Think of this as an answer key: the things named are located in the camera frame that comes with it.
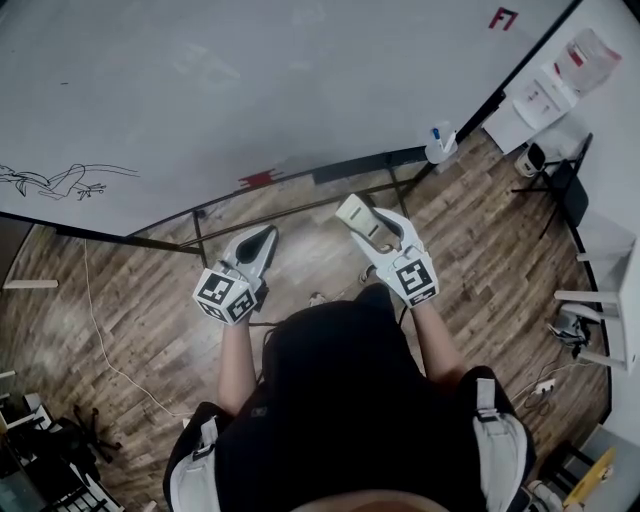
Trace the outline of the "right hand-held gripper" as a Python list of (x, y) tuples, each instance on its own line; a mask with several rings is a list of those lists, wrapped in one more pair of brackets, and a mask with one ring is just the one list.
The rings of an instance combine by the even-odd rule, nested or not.
[(372, 236), (351, 231), (350, 235), (377, 268), (378, 278), (409, 308), (413, 309), (439, 293), (439, 282), (430, 255), (411, 221), (392, 210), (374, 208), (379, 219), (398, 239), (403, 251), (391, 245), (386, 232), (377, 230)]

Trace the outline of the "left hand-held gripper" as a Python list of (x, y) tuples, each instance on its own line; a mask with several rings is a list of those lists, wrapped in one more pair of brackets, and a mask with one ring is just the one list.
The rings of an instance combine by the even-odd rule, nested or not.
[(264, 274), (271, 266), (278, 239), (275, 225), (256, 226), (235, 236), (223, 256), (230, 266), (203, 270), (192, 294), (199, 308), (225, 325), (236, 325), (252, 312), (259, 312), (268, 293)]

